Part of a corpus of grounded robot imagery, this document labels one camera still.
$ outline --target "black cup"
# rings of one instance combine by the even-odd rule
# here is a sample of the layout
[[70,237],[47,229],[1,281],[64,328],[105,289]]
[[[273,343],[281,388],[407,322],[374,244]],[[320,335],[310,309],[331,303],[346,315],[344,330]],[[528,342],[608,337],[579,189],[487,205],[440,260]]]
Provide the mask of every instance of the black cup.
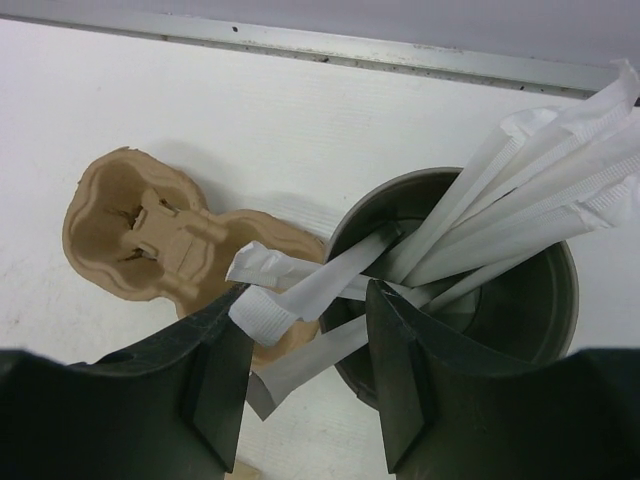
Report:
[[[336,229],[326,260],[344,252],[386,222],[415,230],[460,172],[434,168],[395,178],[360,200]],[[320,318],[323,332],[364,313],[364,303],[336,299]],[[564,356],[578,317],[578,280],[565,242],[481,287],[475,313],[463,333],[512,357],[545,365]],[[338,372],[367,405],[376,408],[369,348],[336,365]]]

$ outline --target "table surface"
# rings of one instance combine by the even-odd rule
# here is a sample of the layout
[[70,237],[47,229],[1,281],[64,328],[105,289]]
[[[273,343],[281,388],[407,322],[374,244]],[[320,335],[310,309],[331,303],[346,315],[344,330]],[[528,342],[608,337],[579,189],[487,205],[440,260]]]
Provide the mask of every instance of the table surface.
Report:
[[[120,300],[63,255],[66,208],[99,156],[139,148],[192,176],[214,212],[260,209],[327,237],[382,182],[463,166],[505,115],[576,102],[11,21],[0,64],[0,347],[62,362],[94,362],[176,320],[168,300]],[[638,238],[628,227],[570,241],[572,350],[640,345]],[[265,423],[247,408],[238,448],[266,480],[387,478],[382,452],[377,413],[335,369]]]

